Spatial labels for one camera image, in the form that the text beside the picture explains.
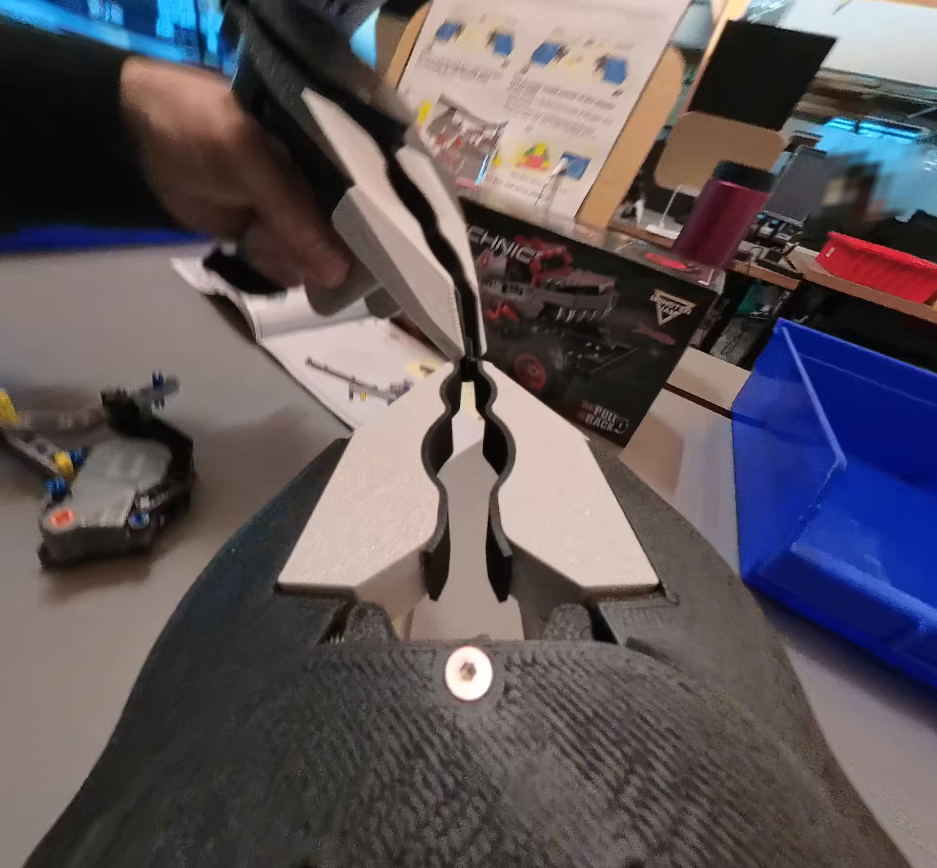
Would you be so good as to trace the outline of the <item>person's left forearm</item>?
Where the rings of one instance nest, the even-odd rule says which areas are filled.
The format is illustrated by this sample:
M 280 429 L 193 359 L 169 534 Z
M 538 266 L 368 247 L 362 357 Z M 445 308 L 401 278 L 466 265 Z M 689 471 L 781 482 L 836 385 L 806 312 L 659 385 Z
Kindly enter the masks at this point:
M 138 56 L 111 44 L 2 20 L 1 229 L 177 233 L 149 187 L 122 107 Z

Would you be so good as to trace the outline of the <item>grey desk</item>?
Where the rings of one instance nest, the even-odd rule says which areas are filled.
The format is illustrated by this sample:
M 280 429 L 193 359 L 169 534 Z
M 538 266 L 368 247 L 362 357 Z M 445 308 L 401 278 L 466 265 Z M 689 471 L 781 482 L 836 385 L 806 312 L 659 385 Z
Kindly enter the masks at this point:
M 167 417 L 194 439 L 191 513 L 148 558 L 41 571 L 41 481 L 2 451 L 1 864 L 22 866 L 97 761 L 180 598 L 242 523 L 345 429 L 170 266 L 171 251 L 2 259 L 2 385 L 68 408 L 153 370 L 180 378 Z M 728 408 L 747 374 L 688 351 L 618 456 L 737 565 Z M 420 640 L 516 639 L 488 588 L 481 446 L 442 479 L 462 508 L 449 584 Z M 841 768 L 913 866 L 935 866 L 935 694 L 767 604 Z

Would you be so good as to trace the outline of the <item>clear acrylic stand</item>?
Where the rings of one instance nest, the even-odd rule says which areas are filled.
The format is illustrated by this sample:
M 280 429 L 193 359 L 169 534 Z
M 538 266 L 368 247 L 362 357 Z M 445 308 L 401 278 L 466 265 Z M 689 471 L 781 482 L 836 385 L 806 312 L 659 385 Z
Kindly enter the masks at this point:
M 675 241 L 696 203 L 696 187 L 659 189 L 645 198 L 641 226 L 651 234 Z

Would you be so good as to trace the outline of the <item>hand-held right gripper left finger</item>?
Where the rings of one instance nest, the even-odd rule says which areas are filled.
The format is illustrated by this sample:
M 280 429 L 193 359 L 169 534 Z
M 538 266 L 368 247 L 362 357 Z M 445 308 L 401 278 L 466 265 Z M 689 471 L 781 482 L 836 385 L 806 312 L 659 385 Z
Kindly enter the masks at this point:
M 278 577 L 287 593 L 438 600 L 450 569 L 447 491 L 459 368 L 443 364 L 348 439 Z

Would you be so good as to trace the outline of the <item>maroon drink bottle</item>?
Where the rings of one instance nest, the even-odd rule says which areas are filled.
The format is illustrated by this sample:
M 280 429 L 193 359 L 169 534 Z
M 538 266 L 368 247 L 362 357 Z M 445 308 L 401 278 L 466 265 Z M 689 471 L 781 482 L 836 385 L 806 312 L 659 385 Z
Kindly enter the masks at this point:
M 723 160 L 696 197 L 671 252 L 713 269 L 726 269 L 764 210 L 771 171 Z

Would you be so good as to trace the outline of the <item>computer monitor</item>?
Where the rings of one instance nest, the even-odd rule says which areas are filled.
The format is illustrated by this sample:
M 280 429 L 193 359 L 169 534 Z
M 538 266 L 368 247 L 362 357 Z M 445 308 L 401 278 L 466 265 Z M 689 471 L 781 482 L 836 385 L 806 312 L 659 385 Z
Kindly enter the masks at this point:
M 779 173 L 762 215 L 802 228 L 821 203 L 829 175 L 830 159 L 825 151 L 796 148 Z

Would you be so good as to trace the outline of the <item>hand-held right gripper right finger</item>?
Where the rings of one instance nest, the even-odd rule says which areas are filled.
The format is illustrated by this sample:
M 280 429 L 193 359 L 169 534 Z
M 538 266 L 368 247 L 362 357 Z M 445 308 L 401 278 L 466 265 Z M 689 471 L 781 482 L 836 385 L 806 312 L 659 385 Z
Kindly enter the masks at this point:
M 478 405 L 496 474 L 486 568 L 498 600 L 596 603 L 657 590 L 584 434 L 491 364 L 478 366 Z

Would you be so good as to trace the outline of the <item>black flat panel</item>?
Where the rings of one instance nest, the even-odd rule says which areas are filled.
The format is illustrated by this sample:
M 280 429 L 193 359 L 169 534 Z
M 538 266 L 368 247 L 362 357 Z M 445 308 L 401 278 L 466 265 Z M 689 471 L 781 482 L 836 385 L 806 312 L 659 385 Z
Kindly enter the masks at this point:
M 780 131 L 836 42 L 824 34 L 729 21 L 687 112 Z

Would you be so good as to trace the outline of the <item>grey brick-built vehicle model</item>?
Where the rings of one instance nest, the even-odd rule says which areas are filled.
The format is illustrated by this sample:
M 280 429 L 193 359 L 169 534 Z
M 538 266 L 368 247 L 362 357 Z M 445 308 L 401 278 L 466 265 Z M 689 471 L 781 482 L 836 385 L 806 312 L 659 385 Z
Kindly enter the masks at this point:
M 1 391 L 2 447 L 45 476 L 38 557 L 46 571 L 143 553 L 191 506 L 193 440 L 159 412 L 178 378 L 155 371 L 73 411 L 30 410 Z

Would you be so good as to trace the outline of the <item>instruction booklet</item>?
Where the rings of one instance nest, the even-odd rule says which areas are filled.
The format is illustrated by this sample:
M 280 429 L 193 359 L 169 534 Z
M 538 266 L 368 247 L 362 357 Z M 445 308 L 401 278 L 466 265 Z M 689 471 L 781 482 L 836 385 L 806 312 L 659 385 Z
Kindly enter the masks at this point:
M 170 259 L 175 273 L 204 296 L 227 300 L 255 343 L 350 429 L 379 417 L 442 364 L 442 357 L 363 302 L 333 316 L 313 312 L 300 289 L 271 295 L 236 288 L 205 266 L 207 255 Z

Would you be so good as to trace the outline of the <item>wooden poster stand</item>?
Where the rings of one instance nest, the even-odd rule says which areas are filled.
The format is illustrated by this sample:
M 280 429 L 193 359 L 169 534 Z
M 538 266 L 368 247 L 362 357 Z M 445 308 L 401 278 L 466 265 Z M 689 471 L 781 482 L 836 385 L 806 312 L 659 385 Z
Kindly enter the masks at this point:
M 409 19 L 388 11 L 381 12 L 378 18 L 378 68 L 393 85 L 398 85 L 402 78 L 429 7 L 430 3 L 425 3 Z M 617 207 L 637 178 L 661 128 L 677 104 L 684 72 L 685 64 L 680 52 L 675 46 L 668 46 L 602 170 L 579 206 L 574 216 L 576 223 L 594 229 L 606 229 L 611 225 Z

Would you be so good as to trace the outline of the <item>wooden desk divider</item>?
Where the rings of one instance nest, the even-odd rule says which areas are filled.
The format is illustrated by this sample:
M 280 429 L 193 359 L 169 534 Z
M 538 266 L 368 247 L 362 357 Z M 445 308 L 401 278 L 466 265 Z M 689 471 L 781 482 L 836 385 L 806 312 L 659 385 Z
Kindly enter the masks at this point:
M 671 129 L 653 177 L 661 188 L 697 193 L 721 162 L 772 171 L 786 146 L 777 130 L 687 112 Z

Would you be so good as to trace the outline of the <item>white instruction poster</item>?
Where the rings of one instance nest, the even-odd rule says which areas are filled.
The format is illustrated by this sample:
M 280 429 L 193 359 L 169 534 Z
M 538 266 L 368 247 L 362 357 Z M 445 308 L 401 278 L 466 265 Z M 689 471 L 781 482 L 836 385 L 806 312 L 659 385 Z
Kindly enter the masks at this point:
M 399 89 L 439 165 L 572 218 L 693 0 L 433 0 Z

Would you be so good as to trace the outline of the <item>black toy box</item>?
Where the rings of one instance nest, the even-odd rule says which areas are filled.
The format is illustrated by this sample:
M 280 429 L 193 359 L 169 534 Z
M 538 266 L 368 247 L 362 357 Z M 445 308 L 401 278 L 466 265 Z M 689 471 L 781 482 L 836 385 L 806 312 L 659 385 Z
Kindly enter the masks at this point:
M 625 447 L 721 296 L 724 271 L 493 196 L 464 192 L 460 203 L 488 358 Z

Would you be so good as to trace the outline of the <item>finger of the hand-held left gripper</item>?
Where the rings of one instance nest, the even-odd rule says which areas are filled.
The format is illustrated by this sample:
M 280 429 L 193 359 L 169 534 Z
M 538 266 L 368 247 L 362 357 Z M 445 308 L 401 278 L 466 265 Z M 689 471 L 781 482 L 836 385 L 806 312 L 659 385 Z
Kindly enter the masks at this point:
M 455 362 L 470 358 L 459 295 L 437 259 L 442 240 L 435 216 L 395 157 L 403 146 L 427 152 L 418 136 L 382 112 L 363 123 L 310 88 L 303 90 L 302 101 L 314 142 L 347 182 L 331 219 L 363 272 L 348 279 L 345 299 L 381 289 L 446 357 Z
M 482 300 L 460 202 L 446 175 L 427 152 L 415 146 L 403 146 L 396 151 L 395 157 L 407 180 L 432 208 L 435 216 L 437 236 L 442 240 L 436 250 L 437 259 L 450 274 L 459 295 L 468 355 L 485 357 L 487 344 Z

